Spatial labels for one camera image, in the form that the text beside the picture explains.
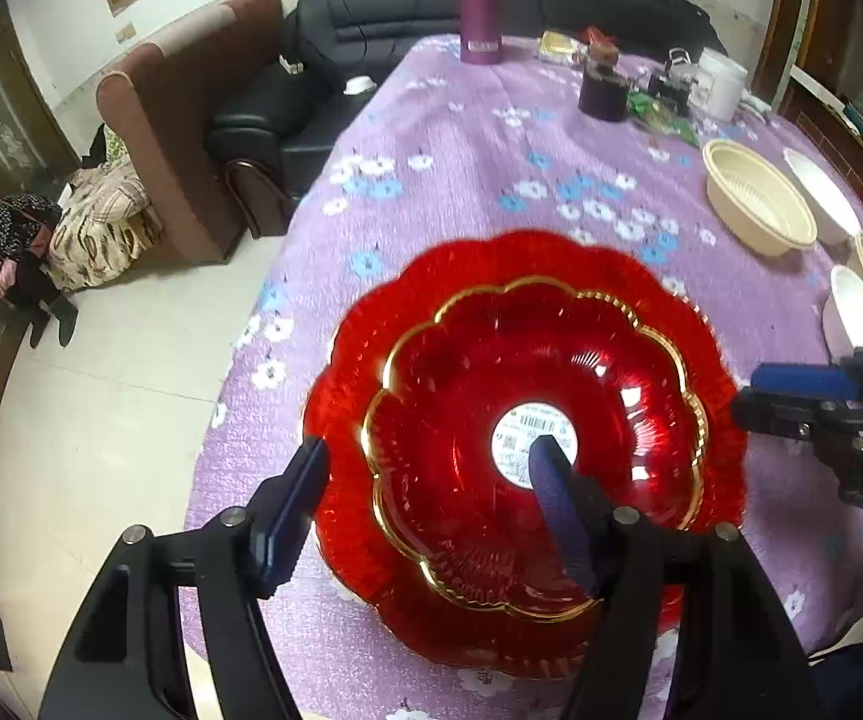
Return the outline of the red glass scalloped plate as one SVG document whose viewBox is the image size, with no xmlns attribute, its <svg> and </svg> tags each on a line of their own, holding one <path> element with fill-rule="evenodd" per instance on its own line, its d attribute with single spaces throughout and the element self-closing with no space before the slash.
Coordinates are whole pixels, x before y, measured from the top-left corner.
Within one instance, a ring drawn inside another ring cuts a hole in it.
<svg viewBox="0 0 863 720">
<path fill-rule="evenodd" d="M 349 310 L 311 388 L 322 557 L 427 660 L 567 678 L 601 605 L 555 551 L 529 445 L 555 437 L 610 502 L 705 532 L 744 515 L 734 390 L 702 312 L 619 250 L 432 247 Z"/>
</svg>

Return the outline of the floral patterned cushion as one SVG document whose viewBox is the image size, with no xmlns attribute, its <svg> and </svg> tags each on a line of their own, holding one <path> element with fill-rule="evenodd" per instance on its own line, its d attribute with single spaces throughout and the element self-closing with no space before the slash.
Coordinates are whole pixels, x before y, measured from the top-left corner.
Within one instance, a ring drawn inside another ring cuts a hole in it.
<svg viewBox="0 0 863 720">
<path fill-rule="evenodd" d="M 163 238 L 163 223 L 129 156 L 79 169 L 59 206 L 46 271 L 64 293 L 117 280 Z"/>
</svg>

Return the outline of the white cylindrical jar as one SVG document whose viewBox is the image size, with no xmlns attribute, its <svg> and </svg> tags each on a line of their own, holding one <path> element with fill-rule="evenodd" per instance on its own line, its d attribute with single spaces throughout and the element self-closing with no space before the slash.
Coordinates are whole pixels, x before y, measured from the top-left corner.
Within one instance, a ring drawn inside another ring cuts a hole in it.
<svg viewBox="0 0 863 720">
<path fill-rule="evenodd" d="M 731 121 L 747 82 L 747 68 L 728 55 L 703 49 L 695 65 L 694 84 L 688 94 L 690 106 L 718 121 Z"/>
</svg>

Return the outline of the green plastic wrapper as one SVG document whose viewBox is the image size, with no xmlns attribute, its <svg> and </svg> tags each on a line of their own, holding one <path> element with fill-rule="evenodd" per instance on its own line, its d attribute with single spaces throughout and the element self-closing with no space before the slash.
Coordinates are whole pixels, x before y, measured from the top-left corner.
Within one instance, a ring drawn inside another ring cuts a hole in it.
<svg viewBox="0 0 863 720">
<path fill-rule="evenodd" d="M 627 114 L 633 124 L 643 128 L 651 135 L 666 135 L 699 148 L 700 140 L 688 117 L 682 117 L 669 109 L 661 99 L 648 93 L 633 89 L 627 94 Z"/>
</svg>

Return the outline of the black leather sofa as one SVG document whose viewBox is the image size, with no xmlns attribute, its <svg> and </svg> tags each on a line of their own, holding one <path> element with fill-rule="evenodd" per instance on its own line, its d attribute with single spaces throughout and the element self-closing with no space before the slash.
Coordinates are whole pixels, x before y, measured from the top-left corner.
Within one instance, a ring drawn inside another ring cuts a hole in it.
<svg viewBox="0 0 863 720">
<path fill-rule="evenodd" d="M 503 0 L 507 36 L 575 36 L 588 26 L 653 60 L 676 47 L 694 55 L 724 47 L 710 15 L 688 0 Z M 219 166 L 257 164 L 298 199 L 365 107 L 345 83 L 384 82 L 418 39 L 457 31 L 459 0 L 298 0 L 283 21 L 282 54 L 217 107 L 205 151 Z"/>
</svg>

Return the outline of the large cream plastic bowl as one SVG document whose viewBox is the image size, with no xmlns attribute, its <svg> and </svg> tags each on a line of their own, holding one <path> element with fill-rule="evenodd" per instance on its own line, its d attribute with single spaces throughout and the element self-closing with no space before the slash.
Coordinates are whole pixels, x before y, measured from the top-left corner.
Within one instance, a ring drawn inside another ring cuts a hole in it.
<svg viewBox="0 0 863 720">
<path fill-rule="evenodd" d="M 811 249 L 817 221 L 790 179 L 757 151 L 713 138 L 702 148 L 706 197 L 745 247 L 762 257 Z"/>
</svg>

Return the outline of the white object on sofa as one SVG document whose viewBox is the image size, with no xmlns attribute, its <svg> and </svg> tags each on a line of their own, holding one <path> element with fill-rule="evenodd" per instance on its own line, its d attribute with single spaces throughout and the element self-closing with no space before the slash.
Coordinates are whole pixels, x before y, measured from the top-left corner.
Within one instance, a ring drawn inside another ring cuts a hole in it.
<svg viewBox="0 0 863 720">
<path fill-rule="evenodd" d="M 345 82 L 345 96 L 360 96 L 360 94 L 373 93 L 378 88 L 376 82 L 368 75 L 354 76 Z"/>
</svg>

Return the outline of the seated person in dark clothes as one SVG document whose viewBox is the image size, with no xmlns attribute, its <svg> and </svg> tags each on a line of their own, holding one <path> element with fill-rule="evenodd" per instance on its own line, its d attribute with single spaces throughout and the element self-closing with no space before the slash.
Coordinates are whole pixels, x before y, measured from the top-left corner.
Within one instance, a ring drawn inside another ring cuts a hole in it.
<svg viewBox="0 0 863 720">
<path fill-rule="evenodd" d="M 62 348 L 77 328 L 77 307 L 46 271 L 50 241 L 61 218 L 61 207 L 36 193 L 0 199 L 0 302 L 10 302 L 25 314 L 31 348 L 38 346 L 50 319 L 57 320 Z"/>
</svg>

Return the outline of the yellow snack packet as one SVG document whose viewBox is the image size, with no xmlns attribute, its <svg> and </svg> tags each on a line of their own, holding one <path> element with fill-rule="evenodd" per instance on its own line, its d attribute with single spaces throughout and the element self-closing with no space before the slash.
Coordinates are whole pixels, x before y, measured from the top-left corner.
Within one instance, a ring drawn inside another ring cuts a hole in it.
<svg viewBox="0 0 863 720">
<path fill-rule="evenodd" d="M 564 32 L 546 29 L 539 37 L 536 57 L 541 62 L 559 67 L 581 67 L 588 58 L 588 46 Z"/>
</svg>

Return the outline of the small white plastic bowl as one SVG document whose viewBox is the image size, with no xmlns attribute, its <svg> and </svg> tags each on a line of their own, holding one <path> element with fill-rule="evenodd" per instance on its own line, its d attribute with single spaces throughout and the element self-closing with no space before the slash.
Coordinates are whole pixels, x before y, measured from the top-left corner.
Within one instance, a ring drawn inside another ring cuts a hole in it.
<svg viewBox="0 0 863 720">
<path fill-rule="evenodd" d="M 822 332 L 830 359 L 848 358 L 863 348 L 863 278 L 848 266 L 830 270 L 830 291 L 822 309 Z"/>
</svg>

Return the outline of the purple thermos bottle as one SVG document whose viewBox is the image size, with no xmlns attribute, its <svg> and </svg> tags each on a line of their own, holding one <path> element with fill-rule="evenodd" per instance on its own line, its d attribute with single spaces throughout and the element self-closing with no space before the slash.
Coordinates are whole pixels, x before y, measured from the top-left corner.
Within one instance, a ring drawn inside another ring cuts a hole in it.
<svg viewBox="0 0 863 720">
<path fill-rule="evenodd" d="M 502 8 L 503 0 L 459 0 L 464 64 L 502 62 Z"/>
</svg>

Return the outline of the black round container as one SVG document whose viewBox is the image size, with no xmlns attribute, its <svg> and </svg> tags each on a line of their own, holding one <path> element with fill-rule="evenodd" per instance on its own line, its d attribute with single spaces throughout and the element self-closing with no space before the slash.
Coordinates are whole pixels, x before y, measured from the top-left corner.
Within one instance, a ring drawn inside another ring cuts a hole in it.
<svg viewBox="0 0 863 720">
<path fill-rule="evenodd" d="M 583 71 L 578 109 L 601 122 L 620 122 L 627 114 L 630 80 L 614 68 L 588 64 Z"/>
</svg>

